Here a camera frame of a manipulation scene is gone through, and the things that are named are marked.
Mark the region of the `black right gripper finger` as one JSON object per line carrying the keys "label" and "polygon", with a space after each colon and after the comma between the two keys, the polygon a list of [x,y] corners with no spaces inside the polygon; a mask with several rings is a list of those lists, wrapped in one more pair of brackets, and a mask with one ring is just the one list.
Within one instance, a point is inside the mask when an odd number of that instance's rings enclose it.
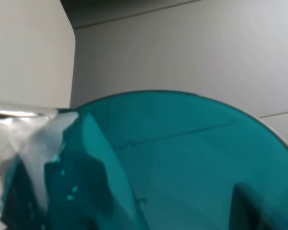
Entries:
{"label": "black right gripper finger", "polygon": [[288,230],[288,217],[247,184],[237,183],[231,199],[233,230]]}

